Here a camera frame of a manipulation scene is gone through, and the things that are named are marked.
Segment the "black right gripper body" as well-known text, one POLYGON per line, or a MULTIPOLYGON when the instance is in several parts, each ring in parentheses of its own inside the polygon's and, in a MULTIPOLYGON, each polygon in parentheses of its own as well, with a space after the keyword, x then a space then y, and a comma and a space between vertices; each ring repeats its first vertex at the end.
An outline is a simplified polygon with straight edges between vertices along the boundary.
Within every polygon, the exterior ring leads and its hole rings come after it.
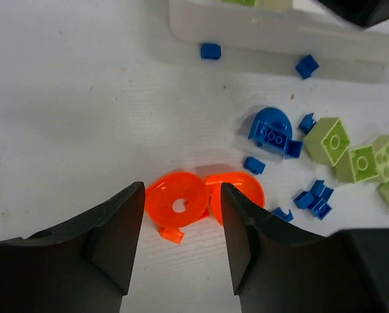
POLYGON ((370 28, 389 20, 389 0, 318 0, 345 21, 370 28))

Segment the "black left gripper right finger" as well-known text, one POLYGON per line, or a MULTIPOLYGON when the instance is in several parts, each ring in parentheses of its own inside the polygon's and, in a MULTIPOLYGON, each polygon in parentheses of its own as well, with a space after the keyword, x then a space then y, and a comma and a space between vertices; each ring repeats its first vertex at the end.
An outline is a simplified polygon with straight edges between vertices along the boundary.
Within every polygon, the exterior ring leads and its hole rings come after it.
POLYGON ((302 230, 221 186, 226 249, 243 312, 389 312, 389 229, 302 230))

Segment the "orange dish lego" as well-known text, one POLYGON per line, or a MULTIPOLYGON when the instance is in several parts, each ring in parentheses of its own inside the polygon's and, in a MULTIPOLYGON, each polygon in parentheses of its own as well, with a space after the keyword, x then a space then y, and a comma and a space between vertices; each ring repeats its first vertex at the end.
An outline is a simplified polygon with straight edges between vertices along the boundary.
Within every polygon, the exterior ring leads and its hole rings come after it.
POLYGON ((220 173, 205 178, 206 188, 210 195, 210 208, 216 221, 223 225, 221 209, 221 184, 230 183, 260 207, 265 206, 265 193, 261 184, 250 174, 242 171, 220 173))
POLYGON ((205 182, 187 171, 168 173, 146 189, 145 210, 158 226, 183 228, 209 216, 205 182))

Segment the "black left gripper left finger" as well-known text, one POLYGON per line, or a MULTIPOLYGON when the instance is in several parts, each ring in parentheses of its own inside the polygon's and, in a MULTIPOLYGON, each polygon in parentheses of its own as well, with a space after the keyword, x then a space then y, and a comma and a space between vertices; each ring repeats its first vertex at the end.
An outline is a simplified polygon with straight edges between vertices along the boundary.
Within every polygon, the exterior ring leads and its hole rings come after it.
POLYGON ((135 182, 56 226, 0 241, 0 312, 119 312, 144 204, 135 182))

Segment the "light green lego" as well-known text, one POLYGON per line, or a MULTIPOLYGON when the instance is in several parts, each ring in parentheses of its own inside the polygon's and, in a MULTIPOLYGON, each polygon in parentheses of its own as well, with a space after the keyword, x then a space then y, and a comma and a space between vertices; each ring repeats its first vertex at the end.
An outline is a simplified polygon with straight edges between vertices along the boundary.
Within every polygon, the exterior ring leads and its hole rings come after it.
POLYGON ((257 5, 256 0, 221 0, 222 2, 225 3, 233 3, 237 5, 243 5, 247 7, 255 7, 257 5))

